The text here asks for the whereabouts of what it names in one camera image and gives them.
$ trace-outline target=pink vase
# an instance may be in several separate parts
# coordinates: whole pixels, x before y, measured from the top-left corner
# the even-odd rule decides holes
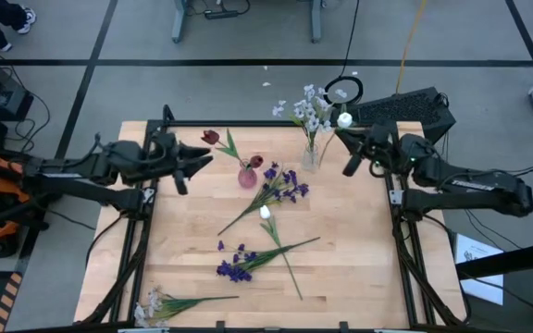
[[[240,183],[240,186],[244,189],[251,189],[256,186],[257,181],[258,176],[256,176],[254,169],[246,169],[246,165],[240,164],[240,172],[238,173],[238,182]]]

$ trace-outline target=clear glass vase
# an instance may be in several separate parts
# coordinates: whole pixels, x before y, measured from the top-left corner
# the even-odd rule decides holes
[[[256,186],[258,182],[258,176],[253,168],[247,167],[249,161],[244,160],[243,163],[240,163],[240,172],[238,172],[238,183],[244,189],[251,189]]]
[[[304,156],[302,157],[302,169],[305,171],[316,172],[319,165],[318,145],[309,143],[305,146]]]

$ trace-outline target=person's foot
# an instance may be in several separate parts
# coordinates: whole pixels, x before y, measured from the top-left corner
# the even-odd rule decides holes
[[[1,52],[7,52],[7,51],[11,50],[12,47],[13,47],[13,45],[11,43],[7,43],[6,46],[0,48],[0,51]]]
[[[26,12],[26,24],[24,24],[24,27],[22,27],[22,29],[17,30],[17,32],[19,34],[26,34],[30,32],[31,25],[34,24],[34,22],[36,22],[36,13],[34,12],[34,10],[26,6],[21,6],[21,7]]]

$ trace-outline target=black metal frame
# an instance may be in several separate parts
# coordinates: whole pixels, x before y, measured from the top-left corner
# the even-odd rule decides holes
[[[211,120],[174,120],[174,117],[169,112],[169,109],[164,109],[164,118],[165,120],[149,120],[146,126],[145,130],[145,139],[143,143],[143,149],[147,152],[151,145],[151,133],[154,131],[161,129],[166,130],[168,127],[293,127],[295,126],[290,121],[211,121]],[[151,185],[149,188],[154,189],[157,191],[157,184],[159,179],[154,179],[151,182]],[[394,189],[394,181],[392,178],[392,175],[387,174],[385,177],[386,182],[386,188],[387,188],[387,195],[389,195],[389,191]],[[408,184],[406,182],[406,179],[399,178],[399,182],[401,185],[401,188],[405,189],[408,187]],[[125,273],[128,273],[130,271],[134,271],[134,279],[132,284],[132,293],[130,296],[130,304],[129,304],[129,316],[128,318],[133,318],[133,312],[135,303],[139,299],[140,292],[141,292],[141,284],[143,280],[143,270],[145,266],[145,255],[147,253],[147,242],[149,240],[149,234],[151,230],[151,224],[153,220],[153,214],[154,214],[154,204],[146,205],[146,208],[144,209],[145,212],[142,214],[142,218],[140,219],[143,223],[140,243],[138,246],[138,251],[136,251],[137,258],[133,258],[130,255],[132,244],[134,242],[134,236],[135,236],[135,229],[137,220],[131,219],[129,220],[129,224],[127,227],[127,233],[125,235],[125,241],[123,244],[122,249],[122,255],[120,259],[120,267],[118,270],[119,276],[126,280],[130,277],[130,274],[125,275]],[[397,250],[400,246],[400,241],[403,241],[404,235],[402,233],[401,229],[401,223],[403,222],[401,218],[401,211],[398,207],[390,205],[390,215],[391,215],[391,223],[392,227],[400,234],[400,238],[396,238],[396,246]],[[421,250],[421,244],[420,239],[418,236],[418,231],[416,228],[415,222],[407,222],[408,223],[408,229],[410,232],[410,239],[413,246],[413,255],[415,258],[415,263],[417,267],[423,272],[423,276],[426,278],[427,274],[425,273],[425,264],[424,264],[424,258],[423,253]],[[421,324],[418,322],[416,318],[416,308],[415,308],[415,295],[413,294],[413,288],[411,285],[411,276],[408,271],[408,269],[405,267],[405,265],[399,261],[401,276],[402,276],[402,284],[403,284],[403,293],[404,293],[404,301],[406,304],[406,313],[408,317],[408,323],[410,329],[400,329],[401,331],[424,331],[428,333],[504,333],[502,331],[494,331],[494,330],[481,330],[481,329],[475,329],[470,327],[446,327],[446,326],[437,326],[435,325],[435,315],[433,312],[433,308],[430,304],[430,301],[428,297],[425,294],[422,295],[423,300],[423,306],[424,306],[424,312],[425,317],[427,319],[426,324]],[[117,332],[118,329],[121,328],[132,328],[134,327],[134,322],[132,320],[128,321],[118,321],[118,314],[120,313],[120,306],[122,303],[122,287],[120,289],[114,288],[111,290],[111,293],[113,293],[113,297],[115,298],[111,314],[109,317],[109,323],[78,323],[76,326],[72,327],[52,327],[52,328],[43,328],[43,329],[34,329],[34,330],[26,330],[26,331],[18,331],[17,333],[41,333],[41,332],[57,332],[57,333],[64,333],[64,332]],[[225,327],[225,322],[218,321],[216,322],[215,327],[171,327],[169,329],[170,332],[175,333],[188,333],[188,332],[196,332],[196,333],[257,333],[257,332],[278,332],[278,333],[300,333],[300,332],[318,332],[318,333],[373,333],[379,331],[379,329],[355,329],[355,328],[349,328],[349,325],[347,322],[339,322],[339,328],[264,328],[264,327],[257,327],[257,328],[230,328]]]

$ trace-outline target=gray floor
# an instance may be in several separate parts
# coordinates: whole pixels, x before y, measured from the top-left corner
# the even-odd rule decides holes
[[[309,41],[307,3],[250,0],[244,16],[225,20],[186,18],[184,40],[169,38],[174,5],[168,0],[118,0],[101,59],[252,59],[344,57],[354,0],[328,0],[323,10],[323,39]],[[243,9],[240,0],[225,0]],[[109,0],[25,0],[39,14],[33,31],[17,36],[5,28],[15,48],[10,59],[89,59]],[[515,3],[533,39],[533,0]],[[193,3],[197,11],[202,1]],[[400,59],[418,1],[364,0],[353,37],[351,58]],[[504,0],[429,0],[413,39],[410,59],[531,60]],[[53,156],[78,91],[84,66],[17,66],[26,86],[51,110],[50,124],[36,137],[33,151]],[[115,140],[120,122],[158,118],[169,104],[178,119],[271,119],[279,99],[300,99],[306,83],[324,86],[339,67],[96,67],[68,156],[84,154],[100,132]],[[365,100],[393,93],[397,67],[347,68],[366,87]],[[263,87],[263,82],[271,83]],[[435,86],[447,93],[457,124],[451,131],[450,161],[474,167],[517,169],[533,165],[533,109],[527,91],[533,68],[407,68],[402,92]],[[45,121],[34,103],[29,117]],[[533,187],[533,174],[525,180]],[[99,207],[63,199],[54,208],[94,225]],[[480,241],[464,213],[447,212],[450,228]],[[478,212],[487,226],[520,246],[533,245],[533,215],[512,218]],[[8,329],[71,323],[93,233],[48,215],[51,228],[38,237]],[[514,247],[487,232],[506,250]],[[0,270],[14,269],[17,258],[0,259]],[[507,275],[505,284],[533,301],[533,271]],[[503,307],[473,300],[473,322],[533,332],[533,313],[515,300]]]

